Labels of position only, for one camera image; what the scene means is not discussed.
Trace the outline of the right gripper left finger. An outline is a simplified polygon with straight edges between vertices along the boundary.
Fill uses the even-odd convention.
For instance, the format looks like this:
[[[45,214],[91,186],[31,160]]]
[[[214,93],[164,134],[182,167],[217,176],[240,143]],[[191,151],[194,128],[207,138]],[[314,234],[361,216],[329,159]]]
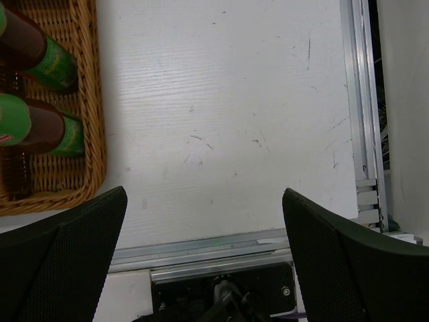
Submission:
[[[127,208],[122,186],[1,234],[2,321],[92,321]]]

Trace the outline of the yellow-cap sauce bottle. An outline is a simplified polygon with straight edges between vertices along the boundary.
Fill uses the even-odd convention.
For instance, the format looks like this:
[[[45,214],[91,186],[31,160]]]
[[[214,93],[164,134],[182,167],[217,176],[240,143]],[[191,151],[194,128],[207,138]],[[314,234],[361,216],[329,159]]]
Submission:
[[[1,4],[1,60],[53,91],[71,93],[78,87],[76,58],[20,11]]]
[[[2,94],[1,146],[77,157],[85,151],[84,128],[79,117],[47,102]]]

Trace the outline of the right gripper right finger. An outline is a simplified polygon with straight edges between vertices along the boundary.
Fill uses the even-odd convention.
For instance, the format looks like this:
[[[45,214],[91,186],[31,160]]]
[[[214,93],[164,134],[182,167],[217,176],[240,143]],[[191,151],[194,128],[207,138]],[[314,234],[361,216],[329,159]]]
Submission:
[[[292,189],[284,222],[309,321],[427,321],[428,248],[374,232]]]

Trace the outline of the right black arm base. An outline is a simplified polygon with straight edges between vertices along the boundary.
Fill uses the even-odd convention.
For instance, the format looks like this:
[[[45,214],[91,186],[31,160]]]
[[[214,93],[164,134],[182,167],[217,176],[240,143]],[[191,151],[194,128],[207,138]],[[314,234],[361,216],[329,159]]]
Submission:
[[[287,263],[153,282],[151,295],[147,321],[274,321],[296,310]]]

